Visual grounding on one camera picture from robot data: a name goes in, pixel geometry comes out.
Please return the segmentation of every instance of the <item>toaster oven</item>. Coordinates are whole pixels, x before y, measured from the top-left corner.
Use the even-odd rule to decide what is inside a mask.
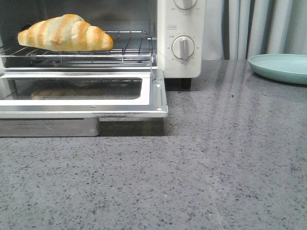
[[[165,78],[188,89],[201,71],[205,0],[1,0],[0,136],[96,136],[104,118],[163,118]],[[111,50],[18,44],[38,21],[74,13]]]

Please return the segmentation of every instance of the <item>white knob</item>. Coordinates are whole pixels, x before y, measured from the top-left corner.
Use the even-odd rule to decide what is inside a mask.
[[[191,9],[197,2],[197,0],[174,0],[177,7],[182,10]]]
[[[173,54],[183,60],[187,60],[194,52],[194,42],[188,36],[176,38],[173,42]]]

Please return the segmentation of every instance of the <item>quartz countertop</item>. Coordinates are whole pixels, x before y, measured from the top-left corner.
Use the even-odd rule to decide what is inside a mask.
[[[204,61],[169,116],[1,138],[0,229],[305,230],[307,87]]]

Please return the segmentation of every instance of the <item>oven foot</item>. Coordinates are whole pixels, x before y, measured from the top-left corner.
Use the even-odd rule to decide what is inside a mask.
[[[191,88],[192,78],[182,78],[181,79],[181,88],[185,90],[189,90]]]

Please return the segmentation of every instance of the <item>oven control panel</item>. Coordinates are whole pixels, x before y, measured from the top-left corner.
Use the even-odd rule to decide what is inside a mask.
[[[165,78],[195,78],[201,72],[205,0],[165,0]]]

